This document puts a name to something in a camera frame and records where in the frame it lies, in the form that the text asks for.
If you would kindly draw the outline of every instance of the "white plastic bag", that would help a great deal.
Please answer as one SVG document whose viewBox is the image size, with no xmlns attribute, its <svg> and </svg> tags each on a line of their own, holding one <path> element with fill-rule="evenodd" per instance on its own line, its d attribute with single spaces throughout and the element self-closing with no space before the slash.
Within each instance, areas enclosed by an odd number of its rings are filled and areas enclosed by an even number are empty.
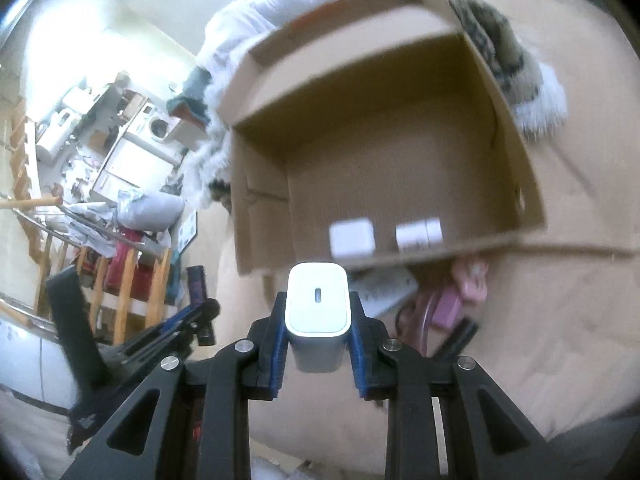
<svg viewBox="0 0 640 480">
<path fill-rule="evenodd" d="M 135 231 L 166 231 L 180 218 L 183 209 L 183 198 L 162 191 L 118 192 L 118 223 Z"/>
</svg>

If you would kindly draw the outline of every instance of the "beige tablecloth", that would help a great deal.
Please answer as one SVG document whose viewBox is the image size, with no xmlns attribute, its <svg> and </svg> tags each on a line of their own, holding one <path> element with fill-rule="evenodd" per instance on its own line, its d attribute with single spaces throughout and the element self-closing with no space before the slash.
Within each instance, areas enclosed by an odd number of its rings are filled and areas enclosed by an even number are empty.
<svg viewBox="0 0 640 480">
<path fill-rule="evenodd" d="M 490 294 L 465 352 L 550 438 L 638 398 L 640 260 L 613 249 L 632 251 L 640 226 L 640 63 L 615 21 L 583 0 L 486 1 L 556 69 L 570 117 L 554 140 L 529 149 L 548 230 L 488 256 Z M 240 278 L 229 232 L 219 343 L 268 316 L 285 284 Z M 289 359 L 279 398 L 252 402 L 250 433 L 300 458 L 384 469 L 386 414 L 358 398 L 348 359 L 319 376 Z"/>
</svg>

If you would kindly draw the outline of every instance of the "brown box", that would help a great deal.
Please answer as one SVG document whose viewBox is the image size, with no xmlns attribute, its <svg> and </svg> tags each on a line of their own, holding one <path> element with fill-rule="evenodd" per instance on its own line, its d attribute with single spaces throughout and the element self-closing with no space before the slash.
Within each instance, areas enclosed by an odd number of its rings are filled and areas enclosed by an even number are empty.
<svg viewBox="0 0 640 480">
<path fill-rule="evenodd" d="M 369 218 L 347 268 L 470 253 L 544 227 L 500 90 L 446 0 L 338 0 L 256 44 L 218 109 L 233 127 L 238 271 L 332 261 L 329 227 Z M 439 218 L 401 252 L 396 226 Z"/>
</svg>

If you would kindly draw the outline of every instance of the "white charger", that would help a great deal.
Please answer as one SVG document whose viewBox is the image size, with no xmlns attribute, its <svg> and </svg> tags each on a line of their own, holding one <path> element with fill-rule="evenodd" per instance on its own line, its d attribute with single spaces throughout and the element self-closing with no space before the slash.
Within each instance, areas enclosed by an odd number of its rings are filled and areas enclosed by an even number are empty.
<svg viewBox="0 0 640 480">
<path fill-rule="evenodd" d="M 296 367 L 333 372 L 340 367 L 351 328 L 347 273 L 337 264 L 298 264 L 289 273 L 285 326 Z"/>
</svg>

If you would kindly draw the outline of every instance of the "metal screw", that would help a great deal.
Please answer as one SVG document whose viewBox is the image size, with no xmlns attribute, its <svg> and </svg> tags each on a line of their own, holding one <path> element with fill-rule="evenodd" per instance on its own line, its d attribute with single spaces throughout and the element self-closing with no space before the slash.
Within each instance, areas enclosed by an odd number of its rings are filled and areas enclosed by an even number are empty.
<svg viewBox="0 0 640 480">
<path fill-rule="evenodd" d="M 473 370 L 476 367 L 476 360 L 468 355 L 461 355 L 458 358 L 458 366 L 463 370 Z"/>
<path fill-rule="evenodd" d="M 249 341 L 248 339 L 241 339 L 236 343 L 236 350 L 238 350 L 242 354 L 246 352 L 250 352 L 253 349 L 254 349 L 254 342 Z"/>
<path fill-rule="evenodd" d="M 402 347 L 402 343 L 398 339 L 387 339 L 382 343 L 382 348 L 389 352 L 397 352 Z"/>
<path fill-rule="evenodd" d="M 179 364 L 180 364 L 180 359 L 178 359 L 174 355 L 169 355 L 164 359 L 162 359 L 162 361 L 160 362 L 160 367 L 162 368 L 162 370 L 171 371 L 174 368 L 176 368 Z"/>
</svg>

